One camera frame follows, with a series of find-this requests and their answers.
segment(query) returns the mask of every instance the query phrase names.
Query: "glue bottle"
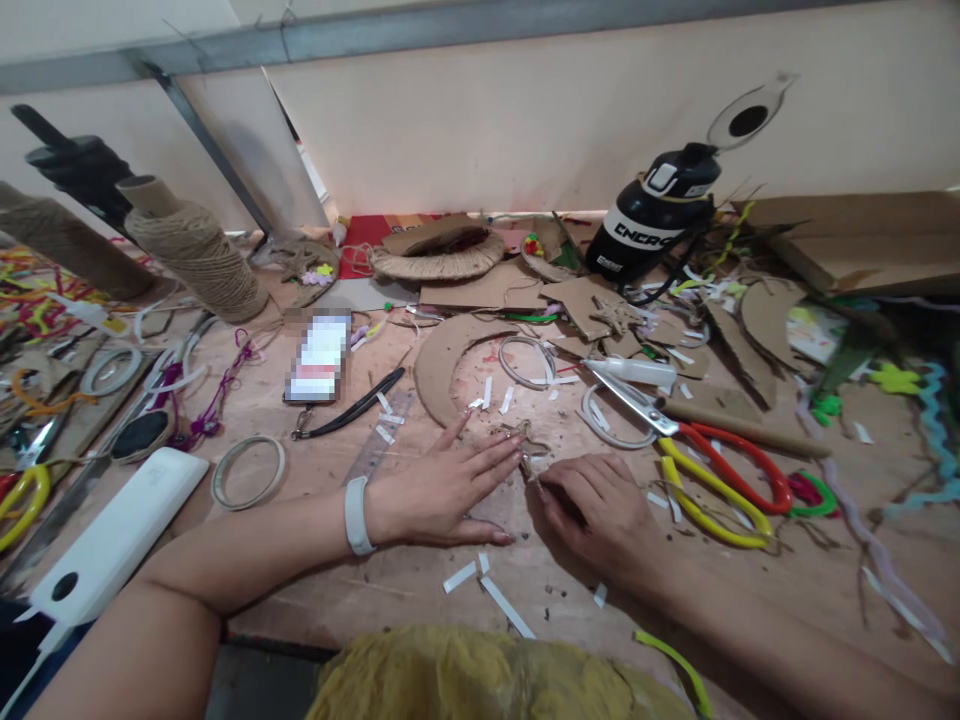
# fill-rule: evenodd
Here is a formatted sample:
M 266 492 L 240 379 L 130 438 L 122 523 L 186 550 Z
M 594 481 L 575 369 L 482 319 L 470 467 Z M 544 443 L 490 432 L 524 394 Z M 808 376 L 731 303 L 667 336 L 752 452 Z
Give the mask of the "glue bottle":
M 628 358 L 607 358 L 606 360 L 591 360 L 589 366 L 608 372 L 621 380 L 643 383 L 644 385 L 670 387 L 677 380 L 677 369 L 666 363 Z
M 111 337 L 123 337 L 130 332 L 130 326 L 127 323 L 110 315 L 102 305 L 85 300 L 70 300 L 52 292 L 48 292 L 47 296 L 66 307 L 68 315 L 102 330 Z

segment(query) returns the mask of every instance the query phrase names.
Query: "cardboard box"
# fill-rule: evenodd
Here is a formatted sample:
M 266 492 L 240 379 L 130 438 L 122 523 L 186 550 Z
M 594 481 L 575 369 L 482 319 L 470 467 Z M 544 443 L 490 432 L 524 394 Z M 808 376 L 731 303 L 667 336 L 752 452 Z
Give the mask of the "cardboard box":
M 960 193 L 770 198 L 748 223 L 802 223 L 770 245 L 823 293 L 960 295 Z

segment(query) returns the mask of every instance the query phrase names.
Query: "ruler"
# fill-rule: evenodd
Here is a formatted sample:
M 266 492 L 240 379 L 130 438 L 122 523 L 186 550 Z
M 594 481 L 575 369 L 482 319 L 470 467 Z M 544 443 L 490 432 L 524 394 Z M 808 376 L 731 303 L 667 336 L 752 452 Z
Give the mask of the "ruler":
M 387 398 L 387 402 L 390 403 L 390 408 L 393 410 L 394 415 L 406 418 L 407 413 L 410 412 L 410 408 L 413 407 L 416 399 L 417 392 L 413 388 L 394 388 L 393 392 Z M 374 411 L 379 412 L 381 408 L 378 406 L 374 408 Z M 399 425 L 395 425 L 394 423 L 383 424 L 391 434 L 399 427 Z M 366 442 L 363 443 L 363 446 L 360 448 L 360 452 L 357 453 L 353 465 L 347 470 L 347 475 L 344 477 L 341 485 L 346 485 L 355 477 L 361 477 L 363 475 L 366 475 L 369 480 L 373 480 L 374 473 L 377 472 L 377 468 L 379 468 L 380 463 L 383 462 L 383 456 L 387 454 L 389 449 L 390 445 L 381 437 L 380 433 L 377 432 L 376 426 L 374 426 L 373 430 L 367 436 Z

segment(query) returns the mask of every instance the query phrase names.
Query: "smartphone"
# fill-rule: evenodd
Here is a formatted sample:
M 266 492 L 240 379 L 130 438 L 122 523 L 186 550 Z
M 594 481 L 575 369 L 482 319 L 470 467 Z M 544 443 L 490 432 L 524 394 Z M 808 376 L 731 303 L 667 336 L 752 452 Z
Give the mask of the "smartphone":
M 287 376 L 283 401 L 332 403 L 340 393 L 350 342 L 350 311 L 339 308 L 302 310 L 287 322 L 302 326 L 302 341 Z

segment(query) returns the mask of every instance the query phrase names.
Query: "wristband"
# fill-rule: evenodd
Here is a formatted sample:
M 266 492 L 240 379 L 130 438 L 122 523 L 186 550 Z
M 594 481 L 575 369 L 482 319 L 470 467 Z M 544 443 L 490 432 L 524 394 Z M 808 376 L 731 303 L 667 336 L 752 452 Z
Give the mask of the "wristband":
M 376 548 L 367 537 L 367 523 L 363 519 L 363 495 L 367 487 L 366 476 L 354 478 L 347 484 L 343 512 L 347 524 L 347 542 L 354 555 L 369 555 Z

